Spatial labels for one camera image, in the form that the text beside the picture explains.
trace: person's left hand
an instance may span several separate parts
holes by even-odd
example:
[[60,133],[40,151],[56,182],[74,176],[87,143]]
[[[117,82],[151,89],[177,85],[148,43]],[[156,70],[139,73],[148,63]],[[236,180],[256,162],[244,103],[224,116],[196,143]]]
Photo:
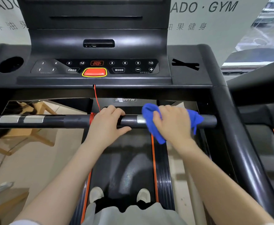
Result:
[[113,105],[103,108],[95,115],[83,144],[87,144],[93,150],[103,152],[118,137],[131,130],[131,127],[128,126],[121,129],[116,128],[121,115],[125,115],[124,111],[120,108],[116,109]]

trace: blue towel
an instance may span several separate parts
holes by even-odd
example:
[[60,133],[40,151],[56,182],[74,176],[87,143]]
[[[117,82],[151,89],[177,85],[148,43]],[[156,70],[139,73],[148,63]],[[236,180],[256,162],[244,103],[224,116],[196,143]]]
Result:
[[[157,139],[159,144],[164,144],[166,141],[161,136],[159,131],[157,130],[157,127],[155,126],[153,122],[153,116],[154,116],[154,111],[158,111],[161,117],[161,113],[159,111],[159,107],[155,104],[147,103],[142,107],[142,115],[146,120],[146,125],[148,130],[150,131],[151,134]],[[198,112],[194,110],[187,110],[189,113],[190,121],[191,121],[191,128],[193,128],[193,133],[196,133],[196,126],[200,124],[204,118],[199,115]]]

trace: black x mark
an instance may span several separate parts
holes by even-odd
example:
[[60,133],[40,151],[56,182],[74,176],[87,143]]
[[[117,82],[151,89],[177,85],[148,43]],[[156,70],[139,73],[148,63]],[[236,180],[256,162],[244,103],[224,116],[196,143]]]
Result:
[[185,62],[182,62],[182,61],[179,61],[177,59],[173,59],[173,63],[172,65],[173,66],[187,66],[189,68],[192,68],[196,71],[199,71],[199,68],[197,66],[199,66],[199,63],[185,63]]

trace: white sleeve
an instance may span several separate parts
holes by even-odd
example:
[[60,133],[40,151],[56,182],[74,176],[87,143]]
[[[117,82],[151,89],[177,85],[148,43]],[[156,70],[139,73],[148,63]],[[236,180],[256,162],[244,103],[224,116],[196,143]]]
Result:
[[10,223],[10,225],[40,225],[40,224],[31,220],[17,220],[17,221],[14,221],[13,223]]

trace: treadmill belt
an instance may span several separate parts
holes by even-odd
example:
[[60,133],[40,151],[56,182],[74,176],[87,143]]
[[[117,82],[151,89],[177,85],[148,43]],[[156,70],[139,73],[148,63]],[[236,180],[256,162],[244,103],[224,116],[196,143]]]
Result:
[[105,149],[92,169],[89,191],[100,187],[111,199],[136,203],[140,189],[155,201],[151,136],[147,129],[132,129]]

